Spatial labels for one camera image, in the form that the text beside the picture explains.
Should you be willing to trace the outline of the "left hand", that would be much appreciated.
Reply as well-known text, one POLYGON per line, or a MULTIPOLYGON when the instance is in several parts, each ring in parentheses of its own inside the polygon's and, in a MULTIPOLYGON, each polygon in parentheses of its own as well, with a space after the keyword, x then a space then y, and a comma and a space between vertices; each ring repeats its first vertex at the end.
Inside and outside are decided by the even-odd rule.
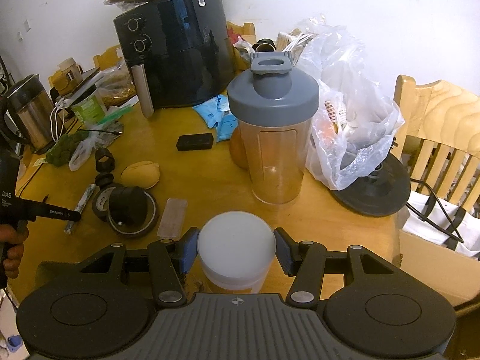
POLYGON ((19 274, 19 266, 24 255, 24 242, 29 236, 29 231, 26 221, 20 221, 17 229, 14 229, 9 224, 2 224, 0 226, 1 242, 10 245, 7 250, 7 257, 3 262, 3 267, 6 276, 10 279, 15 279, 19 274))

